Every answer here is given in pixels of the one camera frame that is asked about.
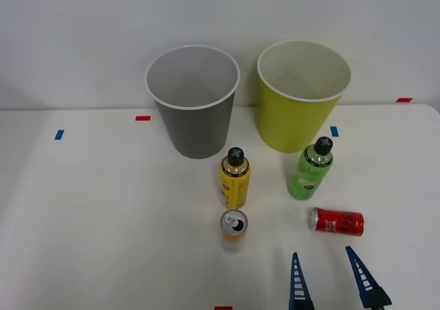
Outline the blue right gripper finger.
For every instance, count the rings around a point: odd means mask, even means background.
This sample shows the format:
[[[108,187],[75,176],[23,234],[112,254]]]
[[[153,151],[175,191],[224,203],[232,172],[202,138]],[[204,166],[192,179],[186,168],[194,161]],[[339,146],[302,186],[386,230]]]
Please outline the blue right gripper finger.
[[[388,294],[379,286],[353,248],[346,246],[345,250],[349,257],[364,309],[384,310],[384,307],[392,305],[393,303]]]
[[[291,258],[289,310],[314,309],[314,303],[309,294],[298,255],[294,252]]]

